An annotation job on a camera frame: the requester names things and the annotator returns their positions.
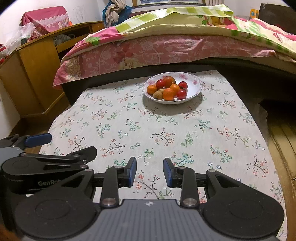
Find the dark bed base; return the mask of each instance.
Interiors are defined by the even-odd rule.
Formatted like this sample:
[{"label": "dark bed base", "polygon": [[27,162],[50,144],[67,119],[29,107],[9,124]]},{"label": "dark bed base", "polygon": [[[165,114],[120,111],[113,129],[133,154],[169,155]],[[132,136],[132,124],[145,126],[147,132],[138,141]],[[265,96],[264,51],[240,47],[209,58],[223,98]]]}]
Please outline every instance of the dark bed base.
[{"label": "dark bed base", "polygon": [[71,105],[87,88],[121,80],[153,76],[159,73],[180,71],[219,71],[232,85],[239,96],[295,102],[296,75],[251,61],[235,58],[207,58],[190,63],[162,64],[125,69],[82,80],[62,84]]}]

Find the silver bolt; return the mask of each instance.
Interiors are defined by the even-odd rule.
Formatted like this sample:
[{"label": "silver bolt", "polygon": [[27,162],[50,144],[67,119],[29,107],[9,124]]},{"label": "silver bolt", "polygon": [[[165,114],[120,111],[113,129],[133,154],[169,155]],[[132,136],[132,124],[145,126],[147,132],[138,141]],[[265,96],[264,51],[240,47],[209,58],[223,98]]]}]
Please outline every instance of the silver bolt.
[{"label": "silver bolt", "polygon": [[183,200],[183,203],[186,205],[186,206],[194,206],[197,204],[197,200],[194,199],[194,198],[186,198]]},{"label": "silver bolt", "polygon": [[112,206],[112,205],[114,205],[115,203],[116,203],[115,198],[110,198],[110,197],[105,198],[105,199],[103,199],[103,201],[102,201],[102,204],[105,205],[105,206]]}]

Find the bowl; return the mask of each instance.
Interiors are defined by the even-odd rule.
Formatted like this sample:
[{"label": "bowl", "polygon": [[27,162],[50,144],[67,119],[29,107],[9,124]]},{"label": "bowl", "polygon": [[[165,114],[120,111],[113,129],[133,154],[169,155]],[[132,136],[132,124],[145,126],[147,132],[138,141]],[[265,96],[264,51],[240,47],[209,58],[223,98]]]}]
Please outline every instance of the bowl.
[{"label": "bowl", "polygon": [[[147,87],[149,85],[155,85],[159,79],[163,79],[166,76],[173,77],[176,81],[176,84],[179,84],[181,81],[185,81],[187,83],[187,85],[188,85],[187,97],[185,99],[177,100],[177,98],[174,98],[174,100],[172,100],[172,101],[158,100],[158,99],[154,99],[153,95],[150,95],[147,93]],[[193,74],[188,74],[188,73],[183,73],[183,72],[166,72],[166,73],[162,73],[162,74],[157,74],[157,75],[149,78],[142,86],[142,92],[147,98],[149,98],[155,102],[161,103],[161,104],[181,104],[181,103],[184,103],[184,102],[187,102],[187,101],[193,99],[201,91],[202,91],[201,80]]]}]

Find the wooden cabinet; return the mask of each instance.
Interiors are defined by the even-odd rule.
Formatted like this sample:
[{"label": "wooden cabinet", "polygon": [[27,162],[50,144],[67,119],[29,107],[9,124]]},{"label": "wooden cabinet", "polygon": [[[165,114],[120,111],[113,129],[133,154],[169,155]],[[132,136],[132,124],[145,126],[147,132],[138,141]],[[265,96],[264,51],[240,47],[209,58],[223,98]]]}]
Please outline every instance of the wooden cabinet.
[{"label": "wooden cabinet", "polygon": [[[60,60],[77,42],[103,28],[101,21],[90,22],[46,34],[17,48],[0,65],[0,79],[21,118],[45,117],[57,105],[67,107],[63,90],[52,87]],[[74,34],[75,38],[55,46],[53,38],[59,34]]]}]

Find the white tablecloth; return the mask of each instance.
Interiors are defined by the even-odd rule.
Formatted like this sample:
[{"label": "white tablecloth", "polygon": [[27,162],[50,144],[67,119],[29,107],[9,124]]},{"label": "white tablecloth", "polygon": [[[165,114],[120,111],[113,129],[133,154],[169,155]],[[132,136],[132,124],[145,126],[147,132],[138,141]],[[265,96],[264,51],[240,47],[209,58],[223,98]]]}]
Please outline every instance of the white tablecloth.
[{"label": "white tablecloth", "polygon": [[[120,199],[177,199],[181,190],[169,189],[163,175],[163,159],[195,172],[220,172],[275,198],[284,198],[267,145],[249,111],[228,81],[217,71],[199,72],[203,90],[179,105],[164,105],[141,91],[147,79],[87,89],[76,103],[53,122],[50,144],[42,154],[66,155],[95,146],[95,172],[125,165],[137,158],[132,188],[119,189]],[[205,202],[203,188],[200,201]],[[98,202],[100,188],[94,201]],[[278,237],[287,236],[286,219]]]}]

